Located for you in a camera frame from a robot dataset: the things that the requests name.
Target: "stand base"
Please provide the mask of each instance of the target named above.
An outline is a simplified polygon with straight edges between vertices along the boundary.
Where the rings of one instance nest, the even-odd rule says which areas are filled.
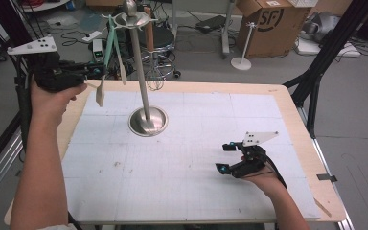
[[[242,61],[241,57],[235,57],[231,60],[231,64],[233,67],[239,70],[248,70],[252,67],[252,63],[248,59],[244,59]]]
[[[136,109],[129,117],[130,130],[139,136],[155,136],[166,129],[169,121],[167,114],[161,108],[149,108],[150,119],[146,120],[145,109]]]

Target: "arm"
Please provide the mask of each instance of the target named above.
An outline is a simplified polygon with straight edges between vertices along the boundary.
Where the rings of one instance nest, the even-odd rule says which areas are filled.
[[[82,84],[59,93],[49,93],[33,83],[33,114],[25,164],[11,213],[11,229],[68,224],[57,129],[69,101],[75,100],[85,88],[86,84]]]
[[[270,169],[265,167],[256,175],[251,174],[244,179],[255,183],[271,199],[280,230],[309,229],[287,189],[277,179],[275,173],[267,173],[269,171]]]

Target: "sleeve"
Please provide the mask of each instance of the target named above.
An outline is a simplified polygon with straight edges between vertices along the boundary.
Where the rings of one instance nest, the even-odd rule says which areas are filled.
[[[41,228],[38,230],[77,230],[76,227],[74,227],[73,224],[68,224],[68,226],[66,225],[57,225],[57,226],[50,226],[50,227],[46,227],[46,228]]]

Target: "gray floor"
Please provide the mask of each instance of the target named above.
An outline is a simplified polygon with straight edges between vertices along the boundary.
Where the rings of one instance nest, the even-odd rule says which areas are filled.
[[[91,21],[80,25],[89,33],[104,27],[104,21],[99,20],[99,15],[92,11],[68,12],[59,9],[48,11],[41,17],[47,19],[66,12],[82,22]],[[179,23],[186,25],[194,26],[196,23],[193,18],[180,20]],[[240,20],[234,18],[234,30],[238,29],[239,23]],[[62,58],[91,60],[89,51],[82,44],[60,46],[64,40],[59,35],[54,34]],[[314,59],[298,56],[294,52],[283,58],[251,59],[252,68],[243,72],[230,64],[230,59],[239,57],[241,52],[236,48],[231,52],[227,59],[222,59],[216,35],[181,30],[174,53],[175,64],[182,76],[179,80],[170,81],[281,84],[304,73]],[[0,134],[17,112],[13,76],[12,64],[9,61],[0,62]],[[322,80],[319,96],[317,139],[332,174],[338,179],[336,187],[355,229],[368,229],[368,57],[345,57],[339,63],[334,62]],[[20,169],[21,164],[15,161],[0,184],[0,229],[8,229],[3,223],[3,216],[12,201],[18,181],[16,173]],[[336,229],[334,224],[329,223],[310,223],[310,226],[311,229]]]

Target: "cardboard box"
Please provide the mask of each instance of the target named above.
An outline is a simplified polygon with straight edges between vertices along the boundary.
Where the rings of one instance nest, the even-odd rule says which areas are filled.
[[[94,7],[116,7],[122,5],[124,0],[86,0],[87,6]]]
[[[243,14],[237,46],[243,51],[249,27],[256,28],[250,36],[245,58],[277,57],[288,54],[303,27],[311,8],[295,8],[288,0],[239,0]]]

